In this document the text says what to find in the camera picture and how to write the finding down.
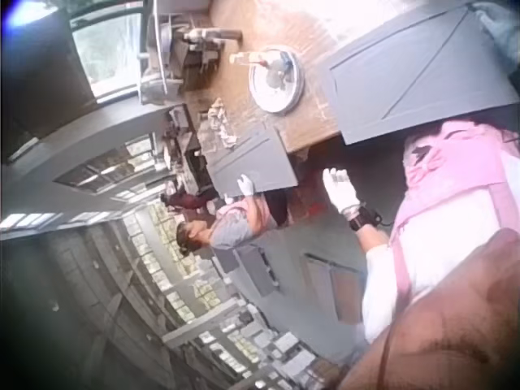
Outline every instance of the white shirt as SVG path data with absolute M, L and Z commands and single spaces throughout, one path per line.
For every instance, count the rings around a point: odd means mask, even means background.
M 520 160 L 502 153 L 506 177 L 520 210 Z M 454 197 L 404 226 L 401 246 L 412 288 L 412 304 L 430 292 L 475 248 L 500 229 L 486 189 Z M 363 297 L 366 340 L 371 343 L 390 324 L 397 286 L 392 248 L 381 245 L 366 254 L 368 278 Z

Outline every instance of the black wristwatch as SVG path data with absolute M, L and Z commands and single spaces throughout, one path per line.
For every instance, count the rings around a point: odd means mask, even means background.
M 375 210 L 368 210 L 365 206 L 360 206 L 357 215 L 349 220 L 352 230 L 357 232 L 365 225 L 376 227 L 382 221 L 381 215 Z

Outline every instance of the worker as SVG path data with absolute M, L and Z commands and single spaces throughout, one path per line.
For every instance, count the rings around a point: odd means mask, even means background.
M 502 229 L 398 316 L 329 388 L 520 388 L 518 291 L 520 236 Z
M 362 317 L 369 343 L 500 228 L 520 231 L 516 138 L 486 124 L 448 121 L 407 140 L 408 188 L 391 238 L 367 216 L 345 170 L 323 172 L 331 203 L 366 254 Z
M 218 195 L 219 193 L 213 187 L 205 188 L 197 195 L 186 193 L 184 188 L 180 188 L 171 195 L 161 193 L 159 198 L 166 207 L 196 210 L 205 207 L 207 202 L 212 201 Z
M 176 240 L 182 253 L 208 245 L 235 248 L 287 222 L 287 197 L 282 189 L 255 194 L 254 184 L 246 175 L 237 182 L 244 199 L 220 208 L 213 223 L 193 220 L 178 225 Z

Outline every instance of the gray shirt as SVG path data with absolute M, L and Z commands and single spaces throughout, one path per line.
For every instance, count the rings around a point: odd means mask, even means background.
M 266 229 L 274 229 L 276 226 L 276 221 L 270 217 Z M 247 222 L 245 210 L 235 209 L 215 222 L 210 245 L 216 249 L 232 249 L 252 238 L 254 234 Z

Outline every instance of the cabinet door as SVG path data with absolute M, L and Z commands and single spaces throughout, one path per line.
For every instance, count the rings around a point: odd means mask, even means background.
M 387 22 L 325 60 L 322 76 L 347 144 L 518 103 L 491 39 L 459 1 Z
M 236 146 L 208 165 L 213 185 L 221 197 L 240 196 L 236 180 L 242 174 L 257 192 L 296 186 L 297 179 L 278 132 L 260 123 L 240 137 Z

